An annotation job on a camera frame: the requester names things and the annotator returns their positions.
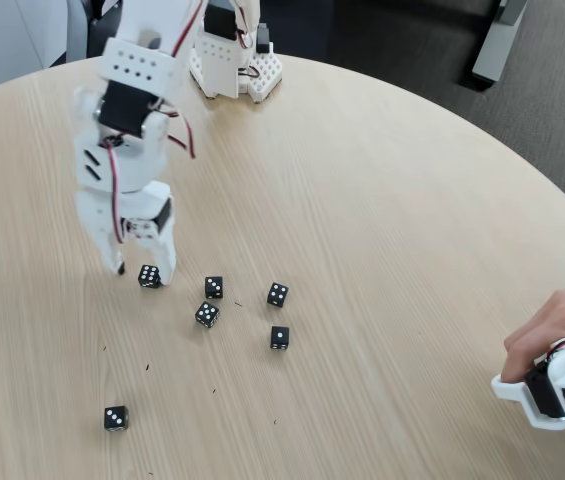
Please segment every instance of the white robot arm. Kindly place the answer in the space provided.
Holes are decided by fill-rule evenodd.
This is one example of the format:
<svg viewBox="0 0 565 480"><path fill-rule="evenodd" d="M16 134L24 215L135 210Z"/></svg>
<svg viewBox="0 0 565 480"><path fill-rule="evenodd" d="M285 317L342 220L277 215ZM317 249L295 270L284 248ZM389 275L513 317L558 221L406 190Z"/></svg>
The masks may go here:
<svg viewBox="0 0 565 480"><path fill-rule="evenodd" d="M207 98L246 93L260 103L280 83L282 63L259 21L259 0L209 0L190 61Z"/></svg>
<svg viewBox="0 0 565 480"><path fill-rule="evenodd" d="M491 382L495 394L503 400L522 404L531 425L547 430L565 430L565 339L557 342L524 382Z"/></svg>
<svg viewBox="0 0 565 480"><path fill-rule="evenodd" d="M159 269L151 284L170 283L175 271L173 199L154 181L166 164L167 123L188 69L206 0L125 0L116 37L99 60L103 95L75 95L82 131L75 138L77 213L104 263L124 273L120 244L134 237L150 249ZM158 50L147 48L159 38ZM193 156L193 138L174 139Z"/></svg>

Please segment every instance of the dark floor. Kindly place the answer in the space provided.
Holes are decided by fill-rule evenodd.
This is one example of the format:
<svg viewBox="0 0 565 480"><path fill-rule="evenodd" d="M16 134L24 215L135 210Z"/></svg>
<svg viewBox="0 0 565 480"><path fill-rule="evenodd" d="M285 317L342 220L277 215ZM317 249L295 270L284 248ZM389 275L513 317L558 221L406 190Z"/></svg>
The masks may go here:
<svg viewBox="0 0 565 480"><path fill-rule="evenodd" d="M462 85L497 3L262 0L262 20L276 51L427 98L508 145L565 192L565 0L529 0L501 81L477 92Z"/></svg>

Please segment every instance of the human hand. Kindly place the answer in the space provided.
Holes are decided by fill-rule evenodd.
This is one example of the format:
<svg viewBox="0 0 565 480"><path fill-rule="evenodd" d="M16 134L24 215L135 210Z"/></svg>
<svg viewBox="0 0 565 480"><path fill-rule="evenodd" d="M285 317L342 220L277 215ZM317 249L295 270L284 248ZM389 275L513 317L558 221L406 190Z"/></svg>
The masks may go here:
<svg viewBox="0 0 565 480"><path fill-rule="evenodd" d="M533 368L533 360L562 338L565 338L565 290L555 292L531 320L504 340L508 355L500 380L521 382Z"/></svg>

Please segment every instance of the black die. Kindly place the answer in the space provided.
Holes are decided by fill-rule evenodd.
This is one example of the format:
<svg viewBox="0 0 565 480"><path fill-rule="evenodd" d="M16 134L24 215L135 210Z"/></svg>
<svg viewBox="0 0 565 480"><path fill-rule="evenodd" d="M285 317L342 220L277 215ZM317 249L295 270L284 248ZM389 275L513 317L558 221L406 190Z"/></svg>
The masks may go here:
<svg viewBox="0 0 565 480"><path fill-rule="evenodd" d="M195 320L206 328L211 328L219 316L220 310L218 307L206 302L200 305L198 311L195 312Z"/></svg>
<svg viewBox="0 0 565 480"><path fill-rule="evenodd" d="M223 298L222 277L206 277L204 279L204 296L206 298Z"/></svg>
<svg viewBox="0 0 565 480"><path fill-rule="evenodd" d="M138 282L140 282L140 286L145 288L158 288L160 286L160 270L153 265L142 265Z"/></svg>
<svg viewBox="0 0 565 480"><path fill-rule="evenodd" d="M129 426L129 409L124 405L104 409L104 429L109 432L126 430Z"/></svg>
<svg viewBox="0 0 565 480"><path fill-rule="evenodd" d="M269 296L266 299L266 302L275 305L276 307L282 308L284 305L284 300L286 300L286 296L289 293L289 287L285 287L284 285L280 285L279 283L274 283L271 285L271 290L269 290Z"/></svg>
<svg viewBox="0 0 565 480"><path fill-rule="evenodd" d="M273 327L271 329L271 348L286 350L289 348L289 327Z"/></svg>

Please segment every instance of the wooden table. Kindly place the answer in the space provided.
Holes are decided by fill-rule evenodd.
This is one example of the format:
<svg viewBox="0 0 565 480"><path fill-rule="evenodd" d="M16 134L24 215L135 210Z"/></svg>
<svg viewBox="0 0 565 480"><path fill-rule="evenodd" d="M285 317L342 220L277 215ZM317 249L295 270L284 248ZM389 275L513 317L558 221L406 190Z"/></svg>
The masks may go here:
<svg viewBox="0 0 565 480"><path fill-rule="evenodd" d="M0 479L565 478L565 432L489 384L565 288L565 195L432 103L283 60L258 106L187 79L198 159L173 146L161 178L179 260L155 291L147 252L117 277L76 219L70 105L95 63L0 87Z"/></svg>

